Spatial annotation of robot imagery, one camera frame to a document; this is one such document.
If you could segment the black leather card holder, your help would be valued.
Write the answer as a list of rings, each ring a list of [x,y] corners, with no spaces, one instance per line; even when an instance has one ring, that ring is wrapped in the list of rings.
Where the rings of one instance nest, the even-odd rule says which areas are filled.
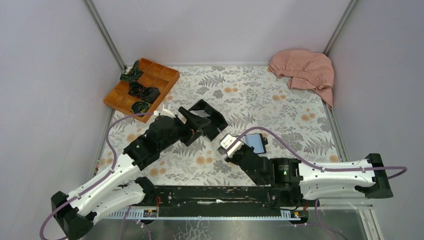
[[[247,134],[242,141],[251,147],[256,154],[267,153],[266,145],[268,144],[268,139],[262,133]]]

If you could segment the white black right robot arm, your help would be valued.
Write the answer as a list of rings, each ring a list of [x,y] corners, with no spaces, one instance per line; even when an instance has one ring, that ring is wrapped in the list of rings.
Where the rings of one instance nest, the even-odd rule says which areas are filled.
[[[378,153],[334,166],[330,163],[319,166],[315,162],[309,166],[297,158],[260,156],[251,147],[242,145],[228,153],[225,161],[239,166],[257,186],[270,187],[272,198],[277,196],[278,191],[284,192],[293,206],[299,206],[305,200],[350,193],[361,193],[368,199],[394,196]]]

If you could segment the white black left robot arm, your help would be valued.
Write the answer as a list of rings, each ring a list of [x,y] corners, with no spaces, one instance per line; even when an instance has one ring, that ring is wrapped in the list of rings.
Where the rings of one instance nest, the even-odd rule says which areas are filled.
[[[105,216],[129,205],[152,204],[155,192],[149,187],[133,182],[124,189],[113,192],[117,185],[143,171],[160,158],[163,150],[176,142],[190,146],[199,137],[213,140],[214,110],[198,102],[189,109],[180,107],[179,115],[167,109],[154,111],[154,121],[147,130],[127,147],[123,153],[114,150],[113,161],[80,187],[68,193],[58,191],[51,197],[51,218],[54,218],[67,240],[79,240]]]

